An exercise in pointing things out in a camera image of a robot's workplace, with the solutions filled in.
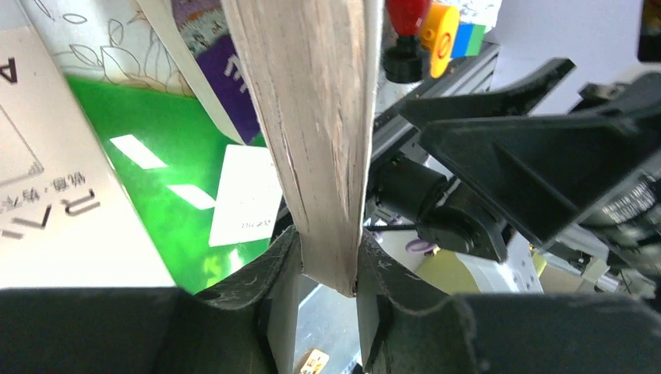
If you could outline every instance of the wooden plank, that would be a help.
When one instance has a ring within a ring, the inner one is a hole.
[[[382,0],[223,0],[302,238],[304,272],[355,294]]]

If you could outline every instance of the wooden piece on floor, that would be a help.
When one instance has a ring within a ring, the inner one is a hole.
[[[304,272],[355,295],[382,0],[223,0],[302,238]]]

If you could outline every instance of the white label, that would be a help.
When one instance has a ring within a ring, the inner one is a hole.
[[[209,246],[270,238],[281,200],[282,188],[268,149],[227,146]]]

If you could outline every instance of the white wall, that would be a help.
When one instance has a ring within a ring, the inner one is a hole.
[[[492,89],[567,57],[577,68],[533,113],[566,112],[587,82],[611,83],[637,63],[641,12],[642,0],[503,0],[487,36],[502,46]]]

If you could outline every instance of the red object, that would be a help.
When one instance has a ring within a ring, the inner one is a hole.
[[[394,30],[405,37],[418,34],[431,5],[431,0],[386,0]]]

